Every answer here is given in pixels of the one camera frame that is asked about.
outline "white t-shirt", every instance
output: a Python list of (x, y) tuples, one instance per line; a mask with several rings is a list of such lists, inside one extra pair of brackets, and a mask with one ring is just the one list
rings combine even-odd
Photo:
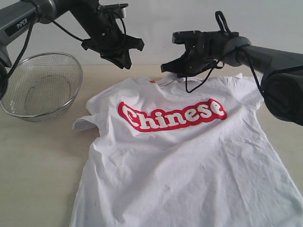
[[(189, 87), (199, 81), (192, 79)], [(253, 78), (127, 79), (87, 103), (98, 126), (71, 227), (299, 227), (303, 198), (257, 118)]]

